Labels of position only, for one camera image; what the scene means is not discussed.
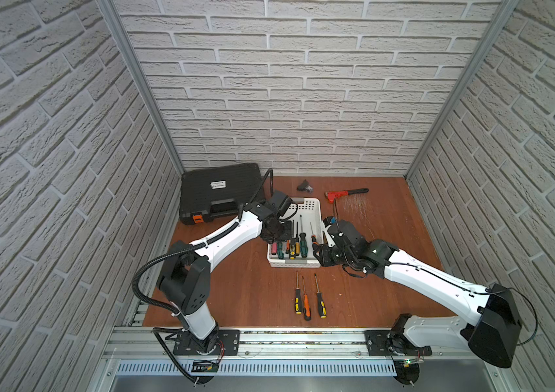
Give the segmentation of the yellow handle screwdriver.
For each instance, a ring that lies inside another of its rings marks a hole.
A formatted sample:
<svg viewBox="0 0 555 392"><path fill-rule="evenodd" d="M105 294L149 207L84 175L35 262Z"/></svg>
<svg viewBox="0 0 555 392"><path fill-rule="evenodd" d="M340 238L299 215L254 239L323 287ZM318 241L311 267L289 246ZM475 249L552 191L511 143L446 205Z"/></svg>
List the yellow handle screwdriver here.
<svg viewBox="0 0 555 392"><path fill-rule="evenodd" d="M289 245L289 258L294 260L296 257L296 235L295 235L295 222L292 220L291 222L291 238L290 238L290 245Z"/></svg>

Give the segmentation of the green black screwdriver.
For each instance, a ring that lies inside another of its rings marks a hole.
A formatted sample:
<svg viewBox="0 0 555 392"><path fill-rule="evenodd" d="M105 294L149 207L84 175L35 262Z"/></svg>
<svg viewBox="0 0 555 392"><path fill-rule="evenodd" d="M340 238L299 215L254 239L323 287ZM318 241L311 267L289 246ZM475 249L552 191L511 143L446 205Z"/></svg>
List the green black screwdriver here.
<svg viewBox="0 0 555 392"><path fill-rule="evenodd" d="M308 243L307 243L307 235L306 233L303 231L303 217L300 216L300 226L301 226L301 230L300 230L300 255L303 259L307 259L308 258Z"/></svg>

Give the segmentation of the orange handle screwdriver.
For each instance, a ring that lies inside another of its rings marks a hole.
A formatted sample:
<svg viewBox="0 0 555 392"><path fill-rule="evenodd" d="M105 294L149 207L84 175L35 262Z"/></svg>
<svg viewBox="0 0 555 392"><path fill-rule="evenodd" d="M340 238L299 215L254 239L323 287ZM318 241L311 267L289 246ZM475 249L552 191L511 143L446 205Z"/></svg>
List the orange handle screwdriver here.
<svg viewBox="0 0 555 392"><path fill-rule="evenodd" d="M312 320L312 311L311 311L311 306L310 306L310 303L309 303L309 297L308 297L308 294L306 292L304 281L302 281L302 286L303 286L303 317L304 317L305 321L311 321Z"/></svg>

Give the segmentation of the green handle screwdriver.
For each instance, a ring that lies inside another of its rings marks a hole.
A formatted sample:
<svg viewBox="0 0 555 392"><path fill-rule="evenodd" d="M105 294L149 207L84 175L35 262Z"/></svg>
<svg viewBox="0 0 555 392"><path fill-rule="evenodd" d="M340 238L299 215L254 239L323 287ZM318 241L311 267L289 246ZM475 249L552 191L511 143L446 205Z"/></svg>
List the green handle screwdriver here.
<svg viewBox="0 0 555 392"><path fill-rule="evenodd" d="M279 259L283 259L284 256L285 256L282 242L277 244L277 256L278 256Z"/></svg>

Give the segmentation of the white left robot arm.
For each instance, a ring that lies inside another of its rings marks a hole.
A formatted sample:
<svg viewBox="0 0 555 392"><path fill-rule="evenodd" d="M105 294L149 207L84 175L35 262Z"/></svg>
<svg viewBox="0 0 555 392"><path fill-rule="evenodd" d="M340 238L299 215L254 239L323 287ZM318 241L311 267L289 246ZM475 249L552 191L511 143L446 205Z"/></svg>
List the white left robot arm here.
<svg viewBox="0 0 555 392"><path fill-rule="evenodd" d="M133 294L148 305L169 311L183 330L191 333L199 351L210 354L218 345L219 333L219 325L207 305L211 273L231 253L255 238L276 243L286 231L284 216L291 204L288 195L275 191L270 168L235 219L212 234L189 244L181 243L176 251L138 268L131 281ZM139 288L143 275L159 264L163 267L157 285L166 302L147 296Z"/></svg>

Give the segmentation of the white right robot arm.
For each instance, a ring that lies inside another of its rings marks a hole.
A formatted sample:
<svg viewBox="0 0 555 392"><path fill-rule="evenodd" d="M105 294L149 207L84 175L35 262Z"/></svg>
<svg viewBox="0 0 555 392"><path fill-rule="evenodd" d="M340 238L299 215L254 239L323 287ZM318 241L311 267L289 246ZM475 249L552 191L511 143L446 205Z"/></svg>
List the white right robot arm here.
<svg viewBox="0 0 555 392"><path fill-rule="evenodd" d="M411 256L398 246L374 239L368 241L345 220L327 218L321 225L325 243L314 256L324 267L355 270L357 277L369 275L428 297L453 312L452 317L424 318L403 315L395 333L414 348L441 346L470 351L478 359L498 367L513 365L522 318L514 287L485 287L459 279Z"/></svg>

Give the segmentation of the white plastic bin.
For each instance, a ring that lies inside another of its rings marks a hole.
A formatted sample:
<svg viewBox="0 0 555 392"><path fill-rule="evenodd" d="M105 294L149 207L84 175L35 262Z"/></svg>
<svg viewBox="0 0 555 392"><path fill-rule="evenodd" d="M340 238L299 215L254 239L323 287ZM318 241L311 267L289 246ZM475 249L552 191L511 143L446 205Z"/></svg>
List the white plastic bin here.
<svg viewBox="0 0 555 392"><path fill-rule="evenodd" d="M313 237L321 243L324 226L321 218L321 202L315 198L294 198L286 211L286 231L276 244L267 248L267 259L275 268L320 268L320 262L313 256ZM306 248L301 256L292 256L287 242L298 243Z"/></svg>

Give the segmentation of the small black tool part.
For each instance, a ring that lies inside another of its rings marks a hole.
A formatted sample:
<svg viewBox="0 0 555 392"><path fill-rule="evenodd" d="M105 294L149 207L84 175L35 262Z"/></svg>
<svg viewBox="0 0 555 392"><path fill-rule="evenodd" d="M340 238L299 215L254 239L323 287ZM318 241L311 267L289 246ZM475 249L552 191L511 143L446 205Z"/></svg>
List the small black tool part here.
<svg viewBox="0 0 555 392"><path fill-rule="evenodd" d="M309 184L307 180L304 180L299 186L297 186L296 189L299 192L306 192L310 194L313 192L313 187Z"/></svg>

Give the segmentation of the red pipe wrench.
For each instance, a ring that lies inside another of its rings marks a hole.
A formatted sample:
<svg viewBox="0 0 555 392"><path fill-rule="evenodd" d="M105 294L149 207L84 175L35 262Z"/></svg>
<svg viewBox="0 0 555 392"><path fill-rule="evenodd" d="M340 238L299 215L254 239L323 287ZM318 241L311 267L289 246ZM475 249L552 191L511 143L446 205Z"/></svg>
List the red pipe wrench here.
<svg viewBox="0 0 555 392"><path fill-rule="evenodd" d="M349 190L342 190L342 191L329 191L325 193L327 200L333 204L337 199L354 195L354 194L367 194L369 192L368 188L360 188L360 189L349 189Z"/></svg>

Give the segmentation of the black plastic tool case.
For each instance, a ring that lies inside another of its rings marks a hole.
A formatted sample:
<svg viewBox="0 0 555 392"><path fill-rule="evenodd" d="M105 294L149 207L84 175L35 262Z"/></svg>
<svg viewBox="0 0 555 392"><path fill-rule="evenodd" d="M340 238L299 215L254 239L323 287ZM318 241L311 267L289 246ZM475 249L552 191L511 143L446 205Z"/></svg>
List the black plastic tool case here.
<svg viewBox="0 0 555 392"><path fill-rule="evenodd" d="M234 216L249 201L261 179L256 163L188 171L181 179L179 220L184 225L196 225Z"/></svg>

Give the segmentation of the aluminium mounting rail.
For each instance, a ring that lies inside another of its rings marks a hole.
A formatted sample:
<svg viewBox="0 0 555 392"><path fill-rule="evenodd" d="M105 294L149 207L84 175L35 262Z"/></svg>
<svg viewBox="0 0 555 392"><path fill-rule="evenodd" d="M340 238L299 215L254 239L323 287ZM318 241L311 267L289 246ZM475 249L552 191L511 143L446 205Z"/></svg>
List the aluminium mounting rail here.
<svg viewBox="0 0 555 392"><path fill-rule="evenodd" d="M161 333L166 348L181 359L394 359L476 360L468 350L430 346L406 355L390 351L385 329L362 328L225 328L212 351L203 352L185 333Z"/></svg>

